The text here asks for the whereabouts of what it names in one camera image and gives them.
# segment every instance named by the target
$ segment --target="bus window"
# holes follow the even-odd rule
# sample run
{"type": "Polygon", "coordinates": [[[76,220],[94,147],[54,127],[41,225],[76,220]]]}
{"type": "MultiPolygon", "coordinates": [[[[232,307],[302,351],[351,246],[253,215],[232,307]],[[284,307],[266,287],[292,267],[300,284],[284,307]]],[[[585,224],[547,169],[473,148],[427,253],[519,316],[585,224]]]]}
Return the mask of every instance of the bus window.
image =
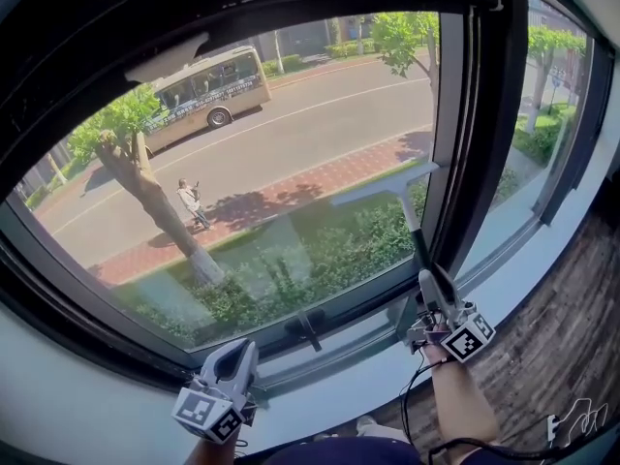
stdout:
{"type": "Polygon", "coordinates": [[[249,76],[255,75],[259,71],[256,59],[252,53],[248,53],[242,57],[237,57],[234,59],[234,62],[239,79],[246,79],[249,76]]]}
{"type": "Polygon", "coordinates": [[[231,84],[238,79],[236,64],[234,63],[234,61],[225,62],[224,64],[222,64],[222,76],[224,78],[224,85],[231,84]]]}
{"type": "Polygon", "coordinates": [[[211,67],[192,76],[196,95],[202,95],[222,86],[222,66],[211,67]]]}
{"type": "Polygon", "coordinates": [[[169,109],[176,109],[179,105],[194,100],[194,90],[189,79],[182,80],[160,92],[162,100],[169,109]]]}

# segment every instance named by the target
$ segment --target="white road marking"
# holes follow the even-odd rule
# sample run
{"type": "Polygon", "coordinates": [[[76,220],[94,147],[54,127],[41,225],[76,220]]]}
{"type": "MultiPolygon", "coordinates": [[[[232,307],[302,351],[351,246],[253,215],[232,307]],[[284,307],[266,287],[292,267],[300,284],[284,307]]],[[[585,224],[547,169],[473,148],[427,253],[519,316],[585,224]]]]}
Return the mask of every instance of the white road marking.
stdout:
{"type": "MultiPolygon", "coordinates": [[[[425,57],[427,56],[428,53],[421,53],[420,55],[417,55],[417,57],[425,57]]],[[[288,86],[289,84],[296,84],[298,82],[302,82],[305,81],[307,79],[312,79],[312,78],[318,78],[319,76],[324,76],[326,74],[331,74],[331,73],[337,73],[338,71],[346,71],[347,69],[352,69],[353,67],[361,67],[361,66],[368,66],[370,64],[383,64],[383,62],[379,62],[377,61],[370,61],[370,62],[363,62],[361,64],[353,64],[350,66],[346,66],[346,67],[340,67],[338,69],[332,69],[331,71],[325,71],[324,73],[318,73],[312,76],[308,76],[308,77],[301,77],[300,79],[294,79],[292,81],[289,82],[282,82],[282,84],[280,84],[279,82],[276,82],[277,80],[282,80],[282,81],[286,81],[285,77],[282,77],[281,79],[276,79],[273,81],[273,85],[269,85],[270,89],[278,89],[278,88],[282,88],[283,86],[288,86]]]]}
{"type": "MultiPolygon", "coordinates": [[[[168,167],[173,166],[174,164],[177,164],[177,163],[178,163],[178,162],[180,162],[181,160],[185,160],[185,159],[187,159],[187,158],[189,158],[189,157],[192,157],[193,155],[196,155],[197,153],[202,152],[202,151],[203,151],[203,150],[205,150],[206,148],[210,148],[210,147],[215,146],[215,145],[217,145],[217,144],[223,143],[224,141],[231,140],[232,138],[235,138],[235,137],[237,137],[237,136],[239,136],[239,135],[243,135],[243,134],[248,133],[248,132],[250,132],[250,131],[252,131],[252,130],[255,130],[255,129],[261,128],[262,126],[266,126],[266,125],[268,125],[268,124],[272,124],[273,122],[277,122],[277,121],[282,120],[282,119],[285,119],[285,118],[287,118],[287,117],[291,117],[292,115],[297,115],[297,114],[302,113],[302,112],[305,112],[305,111],[307,111],[307,110],[316,109],[316,108],[318,108],[318,107],[323,107],[323,106],[325,106],[325,105],[333,104],[333,103],[335,103],[335,102],[340,102],[340,101],[342,101],[342,100],[348,100],[348,99],[350,99],[350,98],[354,98],[354,97],[357,97],[357,96],[360,96],[360,95],[365,95],[365,94],[367,94],[367,93],[373,93],[373,92],[375,92],[375,91],[381,91],[381,90],[383,90],[383,89],[393,88],[393,87],[395,87],[395,86],[402,86],[402,85],[404,85],[404,84],[411,84],[411,83],[413,83],[413,82],[420,82],[420,81],[428,81],[428,78],[427,78],[427,77],[423,77],[423,78],[420,78],[420,79],[410,79],[410,80],[407,80],[407,81],[398,82],[398,83],[396,83],[396,84],[388,84],[388,85],[386,85],[386,86],[378,86],[378,87],[376,87],[376,88],[371,88],[371,89],[367,89],[367,90],[364,90],[364,91],[359,91],[359,92],[357,92],[357,93],[353,93],[353,94],[351,94],[351,95],[346,95],[346,96],[344,96],[344,97],[340,97],[340,98],[334,98],[333,100],[328,100],[328,101],[326,101],[326,102],[321,102],[321,103],[319,103],[319,104],[316,104],[316,105],[313,105],[313,106],[310,106],[310,107],[301,108],[300,110],[296,110],[296,111],[294,111],[294,112],[290,112],[290,113],[286,113],[286,114],[284,114],[284,115],[280,115],[279,117],[275,117],[275,118],[273,118],[273,119],[267,120],[267,121],[265,121],[265,122],[262,122],[261,124],[257,124],[256,126],[252,126],[252,127],[247,128],[247,129],[244,129],[244,130],[242,130],[242,131],[239,131],[239,132],[237,132],[237,133],[233,133],[233,134],[231,134],[230,136],[227,136],[227,137],[225,137],[225,138],[218,139],[217,141],[214,141],[214,142],[212,142],[211,144],[207,144],[207,145],[203,146],[202,148],[198,148],[197,150],[195,150],[195,151],[193,151],[193,152],[191,152],[191,153],[188,153],[187,155],[183,155],[182,157],[179,157],[179,158],[177,158],[177,159],[175,159],[175,160],[172,160],[171,162],[168,162],[167,164],[165,164],[165,165],[161,166],[160,168],[158,168],[158,169],[154,170],[153,172],[155,172],[155,173],[156,173],[156,172],[162,171],[163,169],[167,169],[168,167]]],[[[85,210],[81,211],[81,212],[80,212],[78,215],[76,215],[73,219],[68,220],[68,221],[67,221],[65,224],[63,224],[60,228],[58,228],[56,231],[52,232],[52,233],[51,233],[51,235],[52,235],[52,236],[57,235],[58,233],[60,233],[60,232],[61,232],[61,231],[63,231],[64,229],[66,229],[68,226],[70,226],[71,224],[73,224],[73,223],[74,223],[77,219],[80,219],[81,217],[83,217],[84,215],[86,215],[88,212],[90,212],[90,211],[94,210],[94,209],[95,209],[95,208],[97,208],[98,206],[100,206],[100,205],[102,205],[103,203],[107,202],[109,199],[111,199],[111,198],[115,197],[116,195],[120,195],[121,193],[124,193],[124,192],[125,192],[125,190],[124,190],[124,189],[119,189],[119,190],[116,190],[114,193],[111,193],[110,195],[107,195],[107,196],[106,196],[104,199],[102,199],[101,201],[98,201],[98,202],[97,202],[97,203],[95,203],[94,205],[89,206],[89,207],[88,207],[88,208],[86,208],[85,210]]]]}
{"type": "Polygon", "coordinates": [[[285,113],[284,115],[280,115],[279,117],[275,117],[273,119],[266,120],[265,122],[262,122],[261,124],[257,124],[256,126],[249,127],[247,129],[244,129],[244,130],[239,131],[237,133],[233,133],[230,136],[227,136],[225,138],[218,139],[217,141],[214,141],[211,144],[207,144],[207,145],[203,146],[202,148],[198,148],[197,150],[194,150],[193,152],[188,153],[187,155],[183,155],[182,157],[179,157],[179,158],[177,158],[175,160],[172,160],[171,162],[168,162],[167,164],[165,164],[165,165],[161,166],[160,168],[154,170],[154,172],[159,172],[159,171],[162,171],[163,169],[167,169],[168,167],[173,166],[174,164],[176,164],[177,162],[180,162],[181,160],[185,160],[185,159],[187,159],[189,157],[192,157],[193,155],[196,155],[197,153],[202,152],[206,148],[210,148],[211,146],[215,146],[216,144],[220,144],[220,143],[222,143],[224,141],[228,141],[228,140],[230,140],[232,138],[235,138],[235,137],[237,137],[239,135],[243,135],[243,134],[245,134],[245,133],[247,133],[249,131],[252,131],[254,129],[261,128],[262,126],[266,126],[268,124],[272,124],[273,122],[277,122],[279,120],[286,119],[287,117],[291,117],[292,115],[297,115],[297,114],[305,112],[307,110],[317,109],[318,107],[323,107],[325,105],[333,104],[335,102],[340,102],[342,100],[348,100],[350,98],[358,97],[359,95],[365,95],[366,93],[373,93],[375,91],[380,91],[382,89],[393,88],[394,86],[403,86],[404,84],[411,84],[412,82],[420,82],[420,81],[428,81],[428,77],[423,77],[421,79],[410,79],[408,81],[398,82],[396,84],[388,84],[386,86],[378,86],[376,88],[367,89],[365,91],[358,91],[357,93],[353,93],[351,95],[346,95],[346,96],[340,97],[340,98],[334,98],[333,100],[327,100],[326,102],[321,102],[319,104],[311,105],[310,107],[302,108],[302,109],[296,110],[294,112],[285,113]]]}

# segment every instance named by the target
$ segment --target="glass pane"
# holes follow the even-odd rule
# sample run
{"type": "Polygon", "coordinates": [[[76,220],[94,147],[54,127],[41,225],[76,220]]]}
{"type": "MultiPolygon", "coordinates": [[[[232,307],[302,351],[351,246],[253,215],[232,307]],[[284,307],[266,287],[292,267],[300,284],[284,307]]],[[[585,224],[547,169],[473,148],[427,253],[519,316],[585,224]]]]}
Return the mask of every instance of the glass pane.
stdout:
{"type": "Polygon", "coordinates": [[[462,277],[514,235],[537,212],[545,182],[568,156],[585,90],[586,34],[542,0],[528,0],[528,57],[511,150],[493,203],[462,277]]]}
{"type": "MultiPolygon", "coordinates": [[[[251,37],[155,81],[172,113],[153,85],[116,99],[15,190],[118,309],[179,346],[265,326],[411,256],[394,194],[335,196],[427,161],[437,33],[435,14],[396,13],[251,37]]],[[[410,195],[421,218],[426,181],[410,195]]]]}

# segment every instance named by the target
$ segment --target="bus wheel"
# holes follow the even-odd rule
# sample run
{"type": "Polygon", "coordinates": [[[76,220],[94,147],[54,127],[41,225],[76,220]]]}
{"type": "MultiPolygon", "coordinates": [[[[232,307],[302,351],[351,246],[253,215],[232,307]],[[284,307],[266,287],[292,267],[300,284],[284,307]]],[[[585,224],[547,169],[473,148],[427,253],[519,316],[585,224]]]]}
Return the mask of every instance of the bus wheel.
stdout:
{"type": "Polygon", "coordinates": [[[213,129],[221,128],[231,122],[231,115],[225,108],[214,108],[206,117],[206,122],[213,129]]]}

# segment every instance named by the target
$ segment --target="window handle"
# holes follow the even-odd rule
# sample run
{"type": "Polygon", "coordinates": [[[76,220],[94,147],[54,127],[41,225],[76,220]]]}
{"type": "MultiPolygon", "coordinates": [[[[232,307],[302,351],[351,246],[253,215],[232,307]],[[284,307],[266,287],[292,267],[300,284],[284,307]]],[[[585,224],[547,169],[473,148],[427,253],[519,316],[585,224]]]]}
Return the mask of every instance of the window handle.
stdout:
{"type": "Polygon", "coordinates": [[[284,324],[284,329],[292,336],[310,341],[314,351],[319,352],[323,347],[310,321],[321,323],[325,319],[325,316],[326,313],[321,309],[314,310],[309,316],[306,315],[305,311],[300,310],[297,312],[296,318],[284,324]]]}

